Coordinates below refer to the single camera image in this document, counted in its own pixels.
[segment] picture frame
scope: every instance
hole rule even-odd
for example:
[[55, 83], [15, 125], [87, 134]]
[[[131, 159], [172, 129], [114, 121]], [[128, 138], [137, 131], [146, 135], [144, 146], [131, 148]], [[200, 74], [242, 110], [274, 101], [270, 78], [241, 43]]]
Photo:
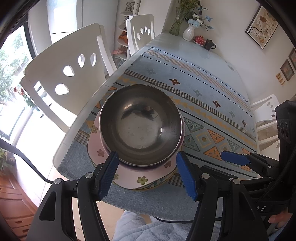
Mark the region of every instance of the picture frame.
[[296, 69], [296, 50], [293, 48], [292, 51], [289, 54], [289, 59], [292, 63], [292, 65], [294, 66], [294, 68]]
[[260, 5], [245, 32], [264, 49], [278, 25], [276, 19]]
[[284, 64], [281, 66], [281, 71], [283, 72], [287, 81], [289, 81], [294, 75], [294, 70], [292, 69], [290, 62], [287, 59], [284, 62]]

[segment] wooden cabinet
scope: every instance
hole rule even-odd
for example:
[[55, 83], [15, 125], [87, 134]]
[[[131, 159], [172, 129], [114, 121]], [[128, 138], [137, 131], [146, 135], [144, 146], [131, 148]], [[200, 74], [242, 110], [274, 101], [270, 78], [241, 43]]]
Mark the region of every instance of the wooden cabinet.
[[20, 240], [25, 240], [37, 211], [11, 173], [0, 175], [0, 213]]

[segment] blue tablecloth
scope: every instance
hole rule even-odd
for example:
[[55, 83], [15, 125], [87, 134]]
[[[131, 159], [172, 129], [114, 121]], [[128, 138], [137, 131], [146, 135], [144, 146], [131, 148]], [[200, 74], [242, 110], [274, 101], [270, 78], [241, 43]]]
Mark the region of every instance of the blue tablecloth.
[[[132, 84], [153, 85], [176, 103], [186, 124], [182, 150], [192, 163], [240, 179], [257, 177], [248, 167], [220, 158], [224, 150], [240, 154], [257, 151], [248, 98], [207, 70], [155, 47], [134, 61], [94, 107], [57, 169], [62, 175], [74, 180], [94, 170], [87, 154], [92, 123], [111, 93]], [[103, 201], [124, 210], [177, 220], [193, 219], [197, 208], [187, 196], [178, 170], [167, 183], [151, 190], [133, 191], [112, 184]]]

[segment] dark teapot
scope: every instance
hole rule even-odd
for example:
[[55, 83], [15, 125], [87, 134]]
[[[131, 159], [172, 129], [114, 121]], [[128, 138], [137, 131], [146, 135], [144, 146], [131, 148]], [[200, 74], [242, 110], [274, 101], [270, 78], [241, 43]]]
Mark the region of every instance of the dark teapot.
[[206, 50], [215, 49], [215, 48], [216, 48], [216, 44], [214, 44], [214, 43], [212, 42], [212, 40], [207, 39], [206, 42], [205, 42], [204, 48], [205, 48]]

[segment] screw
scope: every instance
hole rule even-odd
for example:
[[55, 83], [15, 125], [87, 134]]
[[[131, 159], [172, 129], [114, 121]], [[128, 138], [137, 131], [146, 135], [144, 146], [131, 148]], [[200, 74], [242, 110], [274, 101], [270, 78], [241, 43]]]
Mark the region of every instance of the screw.
[[207, 174], [207, 173], [203, 173], [203, 174], [202, 174], [202, 178], [203, 178], [203, 179], [209, 179], [209, 178], [210, 178], [210, 175]]
[[235, 178], [235, 179], [233, 179], [233, 183], [234, 184], [240, 184], [240, 180]]
[[57, 179], [54, 181], [55, 184], [60, 184], [61, 182], [62, 182], [62, 179], [61, 179], [61, 178], [57, 178]]
[[86, 178], [92, 178], [94, 174], [92, 172], [88, 172], [84, 175]]

